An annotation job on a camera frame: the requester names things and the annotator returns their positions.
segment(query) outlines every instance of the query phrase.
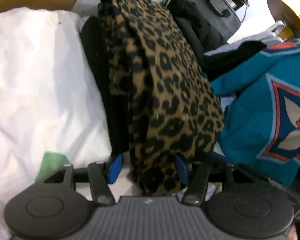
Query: ribbed gray surface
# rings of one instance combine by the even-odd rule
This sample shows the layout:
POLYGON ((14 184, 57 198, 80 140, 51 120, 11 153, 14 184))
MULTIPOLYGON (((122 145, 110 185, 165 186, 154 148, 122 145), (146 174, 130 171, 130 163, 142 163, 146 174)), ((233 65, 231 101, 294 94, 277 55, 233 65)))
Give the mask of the ribbed gray surface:
MULTIPOLYGON (((175 197, 121 197, 99 208, 84 229, 67 240, 235 240, 215 228, 197 207, 175 197)), ((283 236, 273 240, 285 240, 283 236)))

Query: leopard print garment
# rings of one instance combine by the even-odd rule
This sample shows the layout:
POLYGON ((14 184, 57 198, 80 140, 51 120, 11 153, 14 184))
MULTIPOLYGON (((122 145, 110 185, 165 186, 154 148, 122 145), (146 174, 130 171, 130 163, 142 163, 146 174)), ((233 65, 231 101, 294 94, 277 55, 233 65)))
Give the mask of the leopard print garment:
POLYGON ((174 166, 210 153, 224 119, 170 12, 148 0, 101 0, 110 92, 127 95, 134 179, 149 195, 182 188, 174 166))

